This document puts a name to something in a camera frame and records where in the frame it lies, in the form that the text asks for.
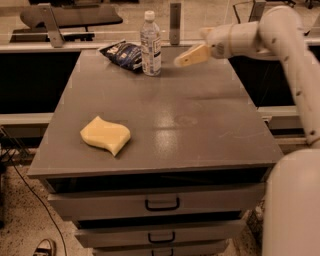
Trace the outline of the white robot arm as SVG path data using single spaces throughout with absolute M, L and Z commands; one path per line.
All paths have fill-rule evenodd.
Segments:
M 320 256 L 320 64 L 299 14 L 277 6 L 261 19 L 200 30 L 205 42 L 175 58 L 178 67 L 247 56 L 281 63 L 308 147 L 285 155 L 267 180 L 262 256 Z

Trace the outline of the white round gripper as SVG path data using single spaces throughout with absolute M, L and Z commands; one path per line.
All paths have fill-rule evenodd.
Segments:
M 198 44 L 189 48 L 174 59 L 176 67 L 186 67 L 202 62 L 206 62 L 211 54 L 217 59 L 227 59 L 231 53 L 231 31 L 232 24 L 218 27 L 203 27 L 199 29 L 200 36 L 206 39 L 207 44 Z

